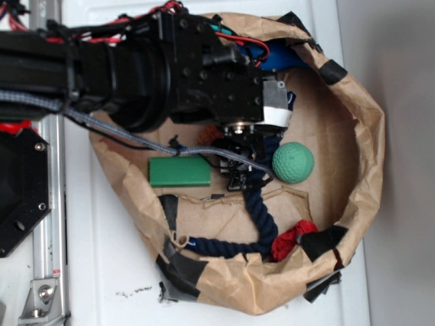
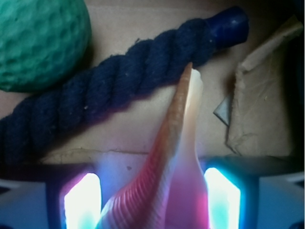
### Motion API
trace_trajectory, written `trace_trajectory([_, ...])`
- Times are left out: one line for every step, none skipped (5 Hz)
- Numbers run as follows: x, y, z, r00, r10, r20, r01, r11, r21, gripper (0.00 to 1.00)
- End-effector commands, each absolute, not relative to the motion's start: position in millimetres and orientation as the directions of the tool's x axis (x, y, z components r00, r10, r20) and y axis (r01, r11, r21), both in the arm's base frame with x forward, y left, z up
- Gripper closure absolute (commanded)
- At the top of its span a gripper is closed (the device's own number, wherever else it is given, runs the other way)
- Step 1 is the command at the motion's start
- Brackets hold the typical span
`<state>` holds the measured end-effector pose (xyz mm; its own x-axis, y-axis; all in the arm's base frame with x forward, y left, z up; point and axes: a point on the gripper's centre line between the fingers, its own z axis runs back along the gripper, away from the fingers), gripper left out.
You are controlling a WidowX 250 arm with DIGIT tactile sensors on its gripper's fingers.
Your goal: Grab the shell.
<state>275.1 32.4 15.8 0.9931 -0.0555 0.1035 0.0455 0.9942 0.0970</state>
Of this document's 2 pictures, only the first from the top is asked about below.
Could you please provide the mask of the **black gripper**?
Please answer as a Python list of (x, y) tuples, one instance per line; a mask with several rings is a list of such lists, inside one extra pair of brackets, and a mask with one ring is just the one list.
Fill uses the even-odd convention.
[(262, 71), (237, 45), (224, 44), (206, 18), (156, 12), (149, 17), (158, 61), (149, 119), (178, 124), (237, 122), (287, 128), (292, 111), (283, 81), (263, 82)]

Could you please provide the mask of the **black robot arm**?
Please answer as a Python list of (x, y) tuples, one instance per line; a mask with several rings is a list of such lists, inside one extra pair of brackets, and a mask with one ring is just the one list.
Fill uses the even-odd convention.
[(101, 26), (1, 33), (1, 89), (103, 111), (130, 132), (176, 124), (287, 128), (282, 81), (211, 21), (156, 12)]

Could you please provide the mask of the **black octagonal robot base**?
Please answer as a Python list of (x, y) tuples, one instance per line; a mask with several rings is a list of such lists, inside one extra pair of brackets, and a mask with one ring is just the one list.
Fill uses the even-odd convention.
[(50, 212), (50, 145), (32, 129), (1, 133), (1, 257)]

